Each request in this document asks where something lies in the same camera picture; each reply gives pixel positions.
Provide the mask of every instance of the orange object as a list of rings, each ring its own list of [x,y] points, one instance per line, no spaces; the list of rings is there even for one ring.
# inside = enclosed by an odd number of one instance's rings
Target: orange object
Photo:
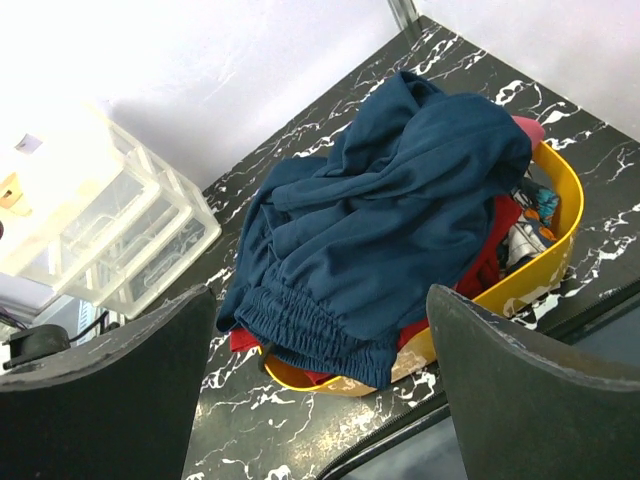
[[[18,175],[15,172],[0,184],[0,208],[21,217],[31,215],[31,207],[24,196]]]

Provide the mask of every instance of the patterned fabric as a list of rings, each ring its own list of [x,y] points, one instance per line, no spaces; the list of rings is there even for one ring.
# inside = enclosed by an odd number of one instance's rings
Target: patterned fabric
[[[525,176],[512,196],[523,212],[498,247],[503,276],[515,272],[556,242],[549,229],[559,203],[555,192]]]

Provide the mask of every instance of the red clothing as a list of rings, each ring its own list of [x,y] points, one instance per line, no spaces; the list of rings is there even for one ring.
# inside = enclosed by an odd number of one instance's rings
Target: red clothing
[[[509,229],[516,223],[522,213],[520,206],[510,196],[502,195],[496,197],[495,204],[496,219],[489,238],[487,238],[484,248],[480,252],[480,255],[478,255],[475,263],[456,286],[456,291],[467,298],[477,297],[500,281],[500,267],[498,266],[498,255],[496,251],[502,239],[507,235]],[[428,327],[429,319],[425,317],[418,323],[403,328],[398,338],[398,351],[400,351],[409,340]],[[231,331],[232,352],[245,352],[259,345],[260,343],[255,337],[244,328],[236,328]],[[329,373],[305,373],[314,385],[322,385],[333,377],[333,375]]]

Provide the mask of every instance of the pink clothing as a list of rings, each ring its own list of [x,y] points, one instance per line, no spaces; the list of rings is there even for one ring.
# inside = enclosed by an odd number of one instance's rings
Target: pink clothing
[[[538,144],[544,138],[544,128],[537,120],[525,117],[512,116],[513,120],[518,126],[527,134],[529,140],[531,140],[531,150],[535,150]]]

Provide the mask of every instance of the clear plastic drawers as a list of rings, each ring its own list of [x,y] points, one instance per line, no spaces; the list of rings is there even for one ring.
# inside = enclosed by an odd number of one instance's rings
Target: clear plastic drawers
[[[101,121],[116,168],[75,184],[79,194],[67,195],[50,212],[61,221],[31,219],[35,231],[17,245],[17,259],[4,255],[0,269],[131,318],[221,230],[193,183],[117,125]],[[36,217],[40,210],[33,206]]]

